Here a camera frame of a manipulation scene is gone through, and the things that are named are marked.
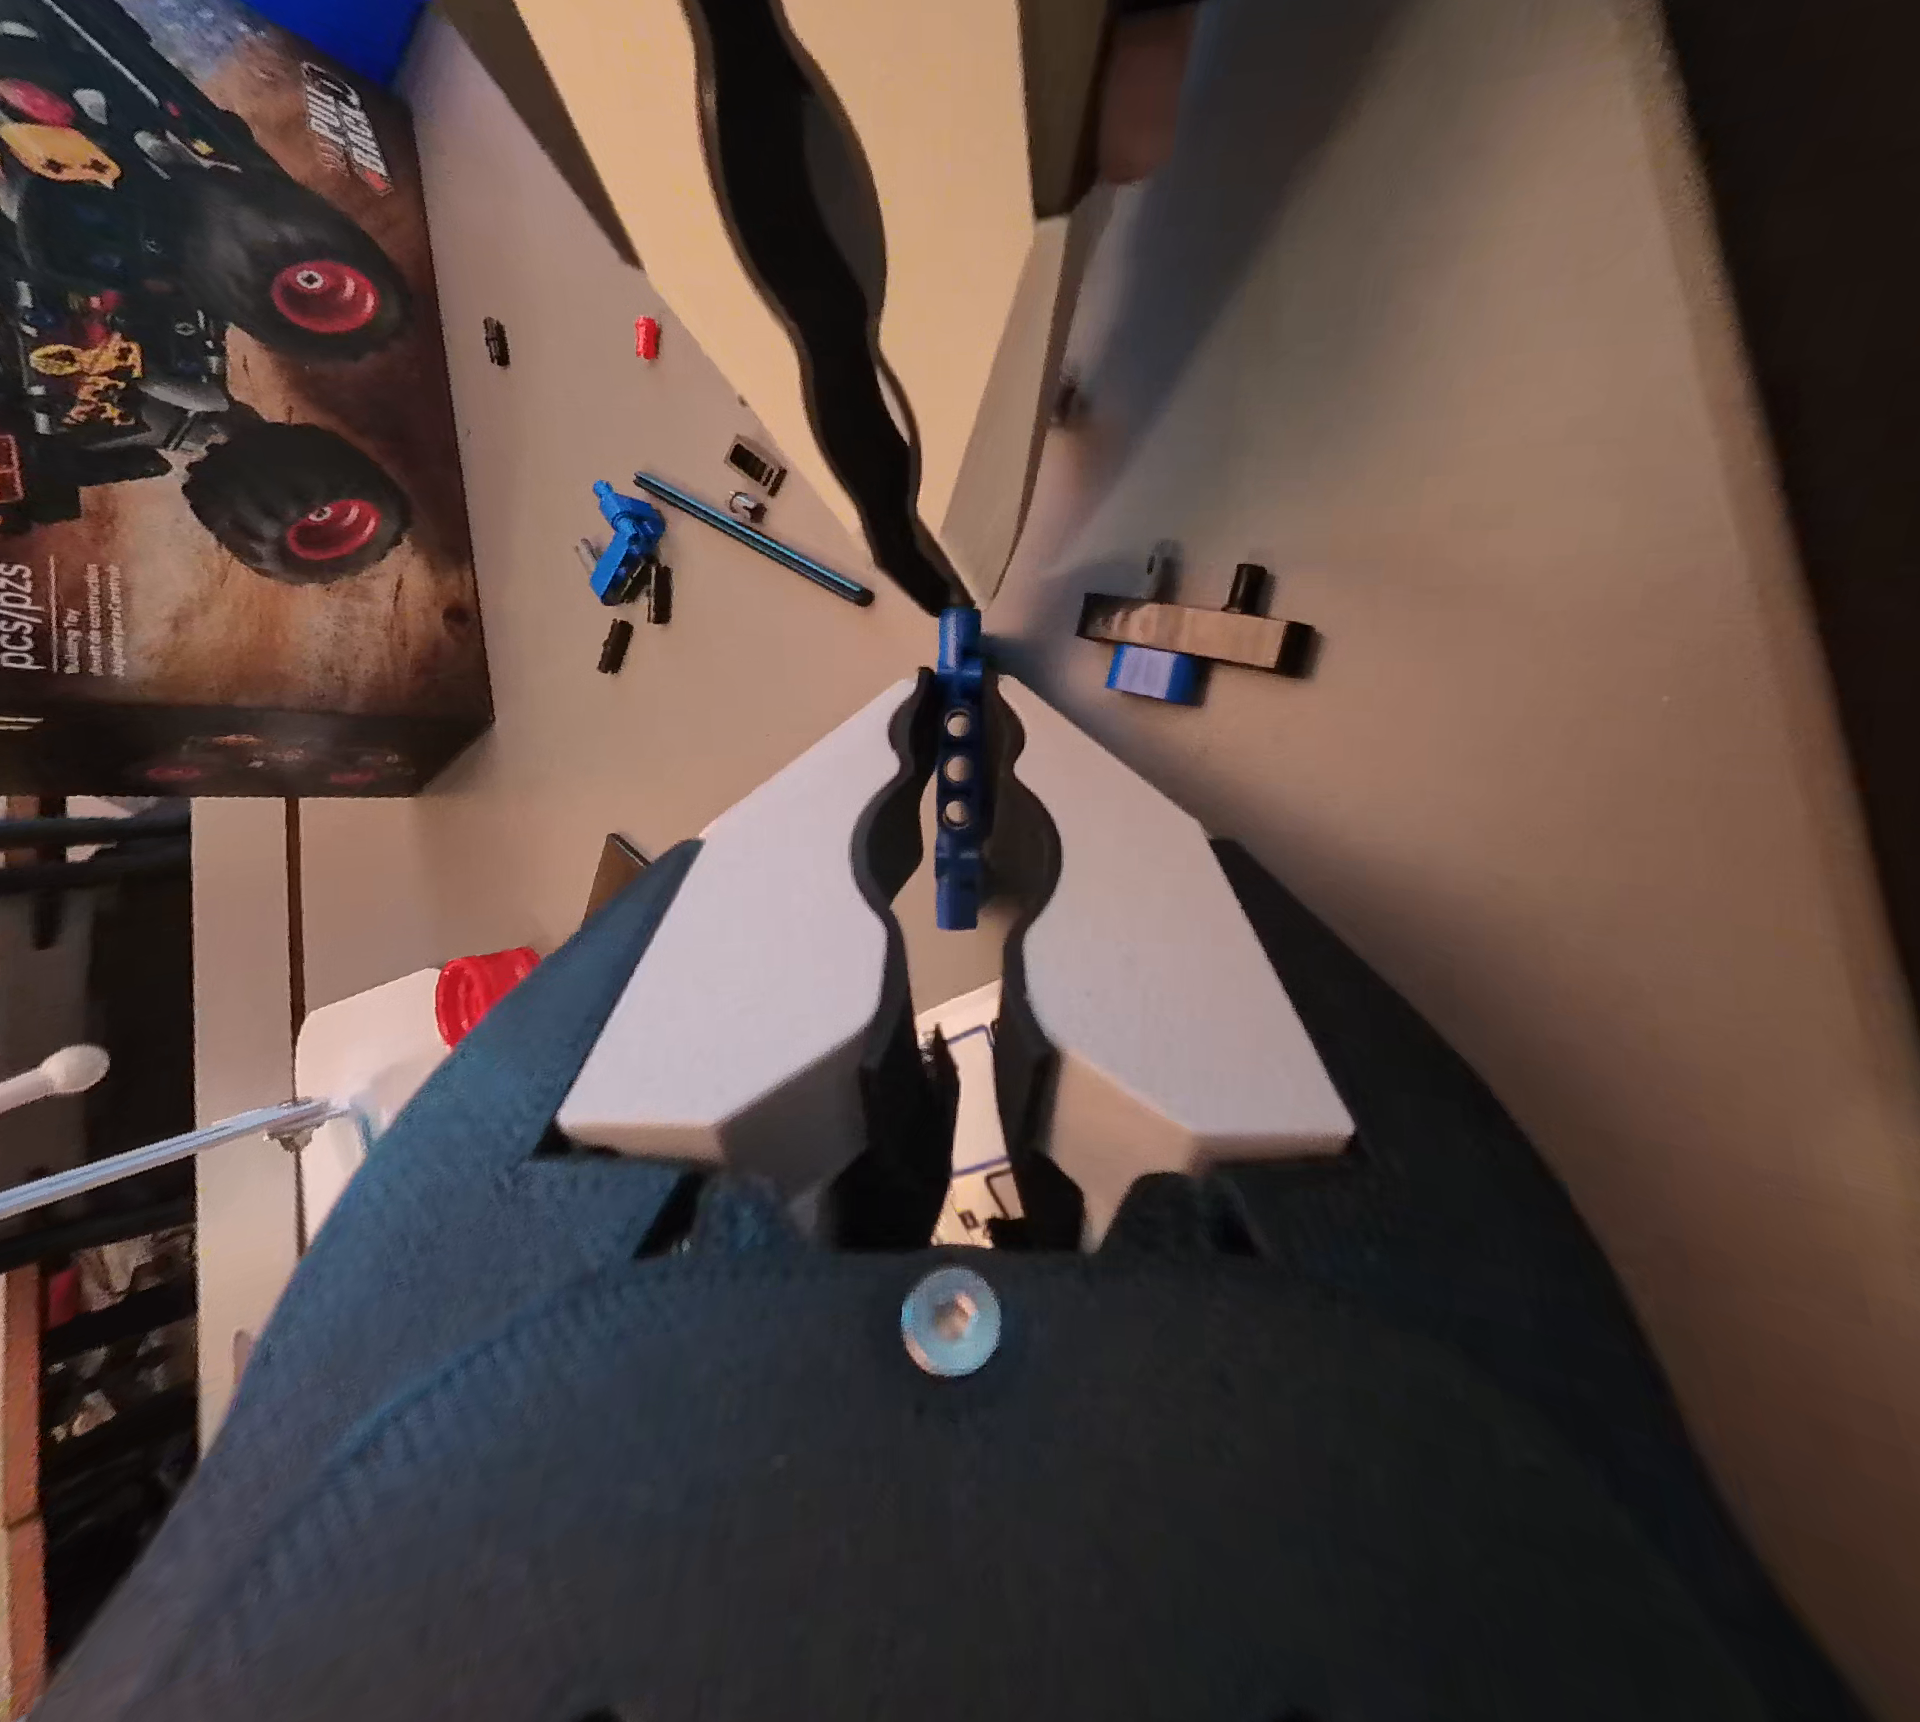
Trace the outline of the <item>red wheel hub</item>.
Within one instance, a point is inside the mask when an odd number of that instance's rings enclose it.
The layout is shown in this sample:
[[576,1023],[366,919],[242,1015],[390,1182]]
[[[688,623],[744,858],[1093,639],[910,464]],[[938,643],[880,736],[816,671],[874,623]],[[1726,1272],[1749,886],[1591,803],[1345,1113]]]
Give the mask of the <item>red wheel hub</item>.
[[538,950],[512,945],[455,955],[439,966],[432,1009],[443,1048],[455,1048],[542,961]]

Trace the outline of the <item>black beam with blue part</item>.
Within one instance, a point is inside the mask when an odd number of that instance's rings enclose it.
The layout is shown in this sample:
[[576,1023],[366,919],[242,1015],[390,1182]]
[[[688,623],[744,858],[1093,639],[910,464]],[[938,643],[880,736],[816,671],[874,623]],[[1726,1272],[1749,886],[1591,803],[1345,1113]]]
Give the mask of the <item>black beam with blue part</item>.
[[1234,563],[1223,600],[1182,600],[1185,554],[1171,537],[1148,550],[1137,592],[1090,590],[1073,633],[1108,654],[1108,692],[1166,705],[1199,705],[1217,667],[1306,682],[1324,655],[1316,623],[1271,614],[1274,571]]

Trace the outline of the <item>blue angled connector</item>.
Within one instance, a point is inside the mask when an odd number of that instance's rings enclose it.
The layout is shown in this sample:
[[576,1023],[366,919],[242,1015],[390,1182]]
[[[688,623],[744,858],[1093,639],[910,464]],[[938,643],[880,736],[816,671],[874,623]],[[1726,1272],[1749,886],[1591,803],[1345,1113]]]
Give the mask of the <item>blue angled connector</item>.
[[608,480],[594,480],[589,492],[605,524],[605,542],[579,540],[589,592],[605,608],[629,606],[653,584],[666,518],[649,500]]

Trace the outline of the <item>blue holed beam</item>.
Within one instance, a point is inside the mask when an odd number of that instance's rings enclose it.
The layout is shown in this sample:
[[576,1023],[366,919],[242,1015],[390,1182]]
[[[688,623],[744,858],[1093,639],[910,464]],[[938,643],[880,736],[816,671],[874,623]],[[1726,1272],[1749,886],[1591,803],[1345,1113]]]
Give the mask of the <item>blue holed beam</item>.
[[932,770],[932,912],[946,934],[972,932],[988,887],[994,829],[988,655],[982,615],[970,606],[938,617],[938,701]]

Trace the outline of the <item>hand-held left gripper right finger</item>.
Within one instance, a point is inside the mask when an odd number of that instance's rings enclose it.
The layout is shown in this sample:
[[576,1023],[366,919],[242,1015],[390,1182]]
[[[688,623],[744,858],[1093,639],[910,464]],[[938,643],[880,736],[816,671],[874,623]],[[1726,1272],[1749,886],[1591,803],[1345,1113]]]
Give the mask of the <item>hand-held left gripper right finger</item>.
[[1356,1121],[1208,829],[1026,684],[1003,682],[1012,925],[996,1102],[1019,1246],[1095,1246],[1148,1178],[1340,1156]]

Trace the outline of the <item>white book stand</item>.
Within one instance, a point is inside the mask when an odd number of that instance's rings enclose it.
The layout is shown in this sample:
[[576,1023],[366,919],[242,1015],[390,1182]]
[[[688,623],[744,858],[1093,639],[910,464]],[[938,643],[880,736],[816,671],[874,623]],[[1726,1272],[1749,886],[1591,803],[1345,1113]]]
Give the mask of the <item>white book stand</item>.
[[301,1018],[286,971],[195,983],[193,1109],[181,1134],[3,1191],[3,1270],[190,1209],[208,1309],[264,1315],[372,1139],[446,1058],[424,968]]

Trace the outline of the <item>person's right hand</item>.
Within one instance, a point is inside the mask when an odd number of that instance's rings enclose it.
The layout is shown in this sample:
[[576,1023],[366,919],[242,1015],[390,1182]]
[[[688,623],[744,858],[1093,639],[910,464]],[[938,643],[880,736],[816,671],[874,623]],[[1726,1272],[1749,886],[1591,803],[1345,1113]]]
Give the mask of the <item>person's right hand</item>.
[[1199,4],[1164,6],[1115,22],[1095,128],[1095,175],[1128,187],[1170,160],[1180,129]]

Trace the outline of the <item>sticker sheet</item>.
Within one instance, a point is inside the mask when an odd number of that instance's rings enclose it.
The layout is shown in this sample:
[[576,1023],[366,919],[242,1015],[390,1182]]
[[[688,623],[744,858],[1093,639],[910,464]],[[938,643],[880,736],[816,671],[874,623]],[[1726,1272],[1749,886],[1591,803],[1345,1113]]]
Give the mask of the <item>sticker sheet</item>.
[[917,1013],[922,1052],[938,1039],[957,1081],[949,1179],[932,1242],[994,1247],[996,1226],[1023,1214],[996,1095],[1000,981],[982,983]]

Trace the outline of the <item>grey desk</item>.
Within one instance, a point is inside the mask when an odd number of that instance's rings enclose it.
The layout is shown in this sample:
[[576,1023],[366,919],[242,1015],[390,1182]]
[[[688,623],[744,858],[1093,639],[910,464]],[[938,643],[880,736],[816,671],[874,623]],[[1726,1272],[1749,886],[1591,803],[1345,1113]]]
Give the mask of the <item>grey desk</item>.
[[[1220,0],[1115,200],[989,614],[1014,673],[1288,893],[1524,1125],[1732,1510],[1879,1718],[1915,1718],[1915,993],[1860,807],[1659,0]],[[203,809],[197,919],[312,1005],[559,943],[604,831],[672,846],[927,623],[684,536],[600,678],[586,482],[712,486],[696,346],[430,24],[426,166],[495,728],[416,799]],[[489,363],[482,317],[505,323]],[[1105,688],[1083,593],[1241,559],[1306,680]]]

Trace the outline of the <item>dark blue long axle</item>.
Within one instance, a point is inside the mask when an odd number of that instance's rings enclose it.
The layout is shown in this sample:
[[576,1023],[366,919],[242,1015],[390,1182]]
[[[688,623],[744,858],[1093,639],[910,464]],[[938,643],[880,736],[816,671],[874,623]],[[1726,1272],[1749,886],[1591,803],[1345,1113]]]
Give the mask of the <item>dark blue long axle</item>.
[[724,536],[725,540],[750,550],[758,558],[764,558],[777,566],[779,570],[798,575],[810,586],[857,608],[874,606],[874,590],[854,580],[851,575],[841,573],[839,570],[820,561],[818,558],[786,543],[773,533],[765,533],[753,524],[738,518],[730,510],[722,510],[690,492],[684,492],[679,486],[672,486],[647,471],[635,471],[632,476],[634,487],[651,500],[655,505],[673,510],[676,514],[694,519],[696,524],[707,527],[709,532]]

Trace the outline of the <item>toy truck set box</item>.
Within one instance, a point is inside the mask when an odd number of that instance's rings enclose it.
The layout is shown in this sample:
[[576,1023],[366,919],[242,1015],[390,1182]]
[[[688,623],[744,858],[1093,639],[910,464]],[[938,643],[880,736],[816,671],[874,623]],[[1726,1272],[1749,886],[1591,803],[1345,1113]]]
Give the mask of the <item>toy truck set box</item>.
[[409,797],[493,719],[419,153],[238,0],[2,0],[8,796]]

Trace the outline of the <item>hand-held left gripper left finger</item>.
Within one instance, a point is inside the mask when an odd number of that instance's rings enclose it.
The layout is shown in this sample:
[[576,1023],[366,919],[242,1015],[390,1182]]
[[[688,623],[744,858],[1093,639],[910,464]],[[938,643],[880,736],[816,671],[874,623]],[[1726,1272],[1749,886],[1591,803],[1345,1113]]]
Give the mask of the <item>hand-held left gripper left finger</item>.
[[678,880],[555,1112],[574,1143],[926,1235],[926,1067],[894,895],[926,688],[896,682],[659,859]]

